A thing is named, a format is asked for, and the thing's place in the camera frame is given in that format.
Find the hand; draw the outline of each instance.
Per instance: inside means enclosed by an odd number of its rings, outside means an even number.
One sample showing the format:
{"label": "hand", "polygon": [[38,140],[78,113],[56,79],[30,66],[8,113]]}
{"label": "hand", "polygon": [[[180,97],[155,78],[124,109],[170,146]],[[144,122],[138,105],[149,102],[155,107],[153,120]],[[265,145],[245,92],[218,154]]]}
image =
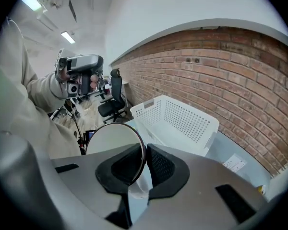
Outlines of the hand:
{"label": "hand", "polygon": [[97,75],[92,75],[91,76],[91,88],[93,89],[93,90],[96,90],[96,88],[97,88],[97,84],[98,84],[98,76]]}
{"label": "hand", "polygon": [[[61,74],[61,78],[64,79],[64,80],[68,80],[70,79],[70,75],[67,73],[67,69],[66,67],[60,72]],[[77,83],[80,83],[80,77],[78,79],[75,80]],[[97,85],[98,85],[98,76],[97,75],[92,75],[91,76],[91,88],[93,90],[96,90],[97,88]]]}

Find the white curved wall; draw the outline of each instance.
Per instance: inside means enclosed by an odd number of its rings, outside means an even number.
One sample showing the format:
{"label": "white curved wall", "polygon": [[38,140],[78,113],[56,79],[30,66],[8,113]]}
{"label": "white curved wall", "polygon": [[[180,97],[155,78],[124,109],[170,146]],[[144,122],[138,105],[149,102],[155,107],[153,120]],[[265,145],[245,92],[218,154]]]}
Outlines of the white curved wall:
{"label": "white curved wall", "polygon": [[234,26],[288,45],[288,28],[268,0],[113,0],[107,20],[108,62],[169,33],[202,26]]}

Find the white ceiling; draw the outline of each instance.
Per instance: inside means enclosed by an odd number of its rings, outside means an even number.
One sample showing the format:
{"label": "white ceiling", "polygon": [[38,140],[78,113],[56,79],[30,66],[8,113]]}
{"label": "white ceiling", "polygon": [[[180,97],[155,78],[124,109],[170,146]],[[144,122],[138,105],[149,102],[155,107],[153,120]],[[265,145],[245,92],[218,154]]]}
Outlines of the white ceiling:
{"label": "white ceiling", "polygon": [[[32,11],[21,0],[15,5],[10,17],[24,35],[24,43],[32,61],[38,62],[38,58],[44,58],[47,52],[49,57],[53,58],[54,52],[57,53],[60,48],[78,54],[105,53],[105,27],[112,0],[71,0],[77,22],[72,16],[68,2],[69,0],[63,0],[62,6],[58,9],[48,6],[45,13],[41,12],[42,9]],[[42,14],[40,21],[46,26],[37,19],[39,14]],[[63,31],[72,35],[76,43],[70,44],[64,39],[61,36]]]}

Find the chair backrest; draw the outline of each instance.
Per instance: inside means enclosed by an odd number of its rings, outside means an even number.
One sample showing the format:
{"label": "chair backrest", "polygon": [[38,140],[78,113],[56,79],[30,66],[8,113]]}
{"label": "chair backrest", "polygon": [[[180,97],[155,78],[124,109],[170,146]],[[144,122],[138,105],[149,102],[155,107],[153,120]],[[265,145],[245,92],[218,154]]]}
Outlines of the chair backrest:
{"label": "chair backrest", "polygon": [[112,96],[113,99],[117,102],[124,103],[123,98],[121,97],[121,83],[122,79],[119,74],[116,74],[118,69],[111,71],[111,85],[112,85]]}

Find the brick wall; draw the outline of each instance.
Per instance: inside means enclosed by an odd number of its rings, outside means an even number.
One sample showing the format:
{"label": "brick wall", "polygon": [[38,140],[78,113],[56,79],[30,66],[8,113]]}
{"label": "brick wall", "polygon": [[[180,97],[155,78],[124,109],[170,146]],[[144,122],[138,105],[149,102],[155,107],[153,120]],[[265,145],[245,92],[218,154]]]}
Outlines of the brick wall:
{"label": "brick wall", "polygon": [[288,167],[288,48],[237,28],[182,31],[112,64],[136,105],[165,94],[220,121],[272,176]]}

